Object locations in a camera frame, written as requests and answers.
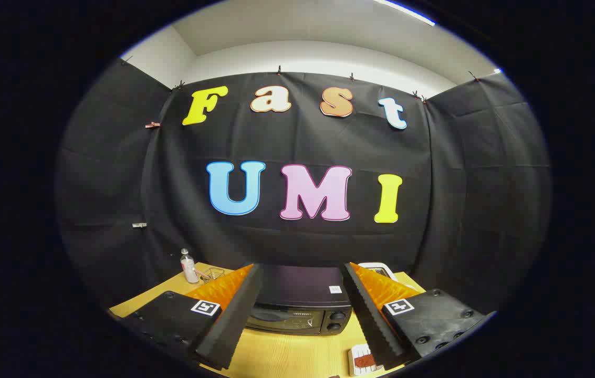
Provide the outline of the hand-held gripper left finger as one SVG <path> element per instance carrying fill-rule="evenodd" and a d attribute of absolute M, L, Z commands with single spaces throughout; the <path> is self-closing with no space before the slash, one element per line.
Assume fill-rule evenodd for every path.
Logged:
<path fill-rule="evenodd" d="M 114 319 L 183 364 L 228 369 L 262 288 L 262 264 L 249 264 L 188 290 L 172 280 L 114 308 Z"/>

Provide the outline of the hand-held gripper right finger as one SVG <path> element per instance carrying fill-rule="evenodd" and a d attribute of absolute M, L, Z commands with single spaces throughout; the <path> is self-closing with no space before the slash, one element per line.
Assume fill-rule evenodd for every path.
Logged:
<path fill-rule="evenodd" d="M 343 264 L 343 285 L 374 360 L 388 370 L 418 368 L 489 320 L 445 290 L 418 292 L 352 262 Z"/>

